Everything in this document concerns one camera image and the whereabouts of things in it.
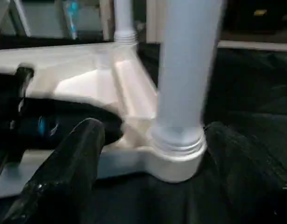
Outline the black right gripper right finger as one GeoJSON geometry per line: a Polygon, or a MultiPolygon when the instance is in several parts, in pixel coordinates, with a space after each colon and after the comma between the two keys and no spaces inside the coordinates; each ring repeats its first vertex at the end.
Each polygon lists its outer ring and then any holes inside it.
{"type": "Polygon", "coordinates": [[[287,224],[287,169],[257,138],[220,122],[205,127],[219,186],[243,224],[287,224]]]}

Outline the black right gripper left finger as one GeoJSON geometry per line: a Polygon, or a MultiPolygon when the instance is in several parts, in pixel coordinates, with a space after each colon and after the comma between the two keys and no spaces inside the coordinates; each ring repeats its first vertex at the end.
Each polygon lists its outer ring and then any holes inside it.
{"type": "Polygon", "coordinates": [[[36,170],[0,223],[82,224],[104,140],[102,122],[80,122],[36,170]]]}

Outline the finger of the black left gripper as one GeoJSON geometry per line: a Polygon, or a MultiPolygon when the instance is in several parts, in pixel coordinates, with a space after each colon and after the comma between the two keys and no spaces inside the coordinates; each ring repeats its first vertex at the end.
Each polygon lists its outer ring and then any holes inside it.
{"type": "Polygon", "coordinates": [[[85,119],[100,121],[105,144],[123,136],[122,119],[104,108],[87,103],[48,98],[25,98],[20,112],[20,141],[30,149],[55,149],[85,119]]]}

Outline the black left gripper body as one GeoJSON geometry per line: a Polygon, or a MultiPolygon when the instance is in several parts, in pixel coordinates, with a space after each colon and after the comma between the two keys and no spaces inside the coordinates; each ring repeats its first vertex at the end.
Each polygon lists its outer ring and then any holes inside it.
{"type": "Polygon", "coordinates": [[[0,73],[0,149],[7,161],[20,162],[24,148],[19,143],[18,127],[27,87],[34,77],[31,67],[17,67],[14,74],[0,73]]]}

